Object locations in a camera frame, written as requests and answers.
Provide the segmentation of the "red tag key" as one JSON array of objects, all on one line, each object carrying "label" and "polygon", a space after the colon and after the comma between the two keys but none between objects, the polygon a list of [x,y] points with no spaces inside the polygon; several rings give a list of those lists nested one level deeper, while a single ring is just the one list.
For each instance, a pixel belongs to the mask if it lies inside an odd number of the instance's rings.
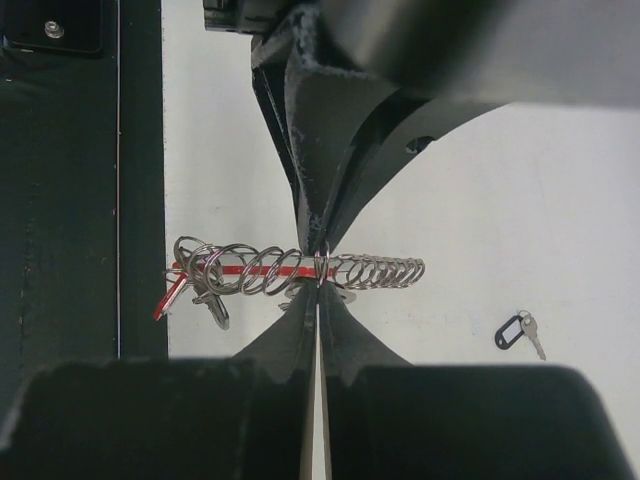
[{"label": "red tag key", "polygon": [[179,272],[176,279],[168,288],[166,293],[160,299],[158,305],[153,314],[155,321],[160,321],[165,316],[176,300],[184,293],[184,291],[190,286],[189,277],[185,272]]}]

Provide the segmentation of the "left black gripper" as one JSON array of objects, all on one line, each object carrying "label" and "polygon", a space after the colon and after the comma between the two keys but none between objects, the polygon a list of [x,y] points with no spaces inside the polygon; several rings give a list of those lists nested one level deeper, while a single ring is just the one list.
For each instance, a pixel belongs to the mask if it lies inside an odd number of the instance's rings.
[{"label": "left black gripper", "polygon": [[[256,35],[279,1],[203,0],[208,31]],[[268,36],[252,40],[252,82],[291,187],[306,253],[344,238],[364,207],[399,173],[385,144],[400,125],[398,88],[348,64],[315,2],[296,5]]]}]

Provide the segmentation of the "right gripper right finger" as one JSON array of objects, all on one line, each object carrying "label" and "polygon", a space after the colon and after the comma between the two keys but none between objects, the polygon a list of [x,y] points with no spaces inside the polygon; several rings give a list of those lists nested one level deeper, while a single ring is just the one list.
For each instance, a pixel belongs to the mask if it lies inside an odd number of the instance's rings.
[{"label": "right gripper right finger", "polygon": [[559,366],[414,366],[318,293],[333,479],[630,479],[599,395]]}]

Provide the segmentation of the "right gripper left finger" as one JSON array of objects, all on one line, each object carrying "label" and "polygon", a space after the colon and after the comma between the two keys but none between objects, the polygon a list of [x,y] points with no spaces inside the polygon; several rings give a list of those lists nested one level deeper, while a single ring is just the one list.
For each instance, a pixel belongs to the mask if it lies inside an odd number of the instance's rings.
[{"label": "right gripper left finger", "polygon": [[307,479],[315,284],[229,358],[66,363],[1,430],[5,479]]}]

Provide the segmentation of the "red handled key organizer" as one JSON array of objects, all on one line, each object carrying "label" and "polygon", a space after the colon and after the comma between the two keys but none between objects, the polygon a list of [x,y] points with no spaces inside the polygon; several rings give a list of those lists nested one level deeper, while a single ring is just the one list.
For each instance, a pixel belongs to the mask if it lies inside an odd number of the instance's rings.
[{"label": "red handled key organizer", "polygon": [[214,245],[191,236],[173,245],[173,262],[165,271],[202,294],[276,296],[297,281],[329,282],[344,290],[404,289],[419,282],[426,265],[419,258],[369,254],[315,253],[297,248],[264,249],[232,243]]}]

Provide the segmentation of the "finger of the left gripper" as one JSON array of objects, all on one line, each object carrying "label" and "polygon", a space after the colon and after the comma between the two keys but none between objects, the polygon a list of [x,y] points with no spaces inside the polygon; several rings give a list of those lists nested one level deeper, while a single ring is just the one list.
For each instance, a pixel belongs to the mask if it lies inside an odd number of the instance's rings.
[{"label": "finger of the left gripper", "polygon": [[428,144],[495,108],[639,104],[635,1],[324,1],[320,13],[385,93],[355,136],[331,245]]}]

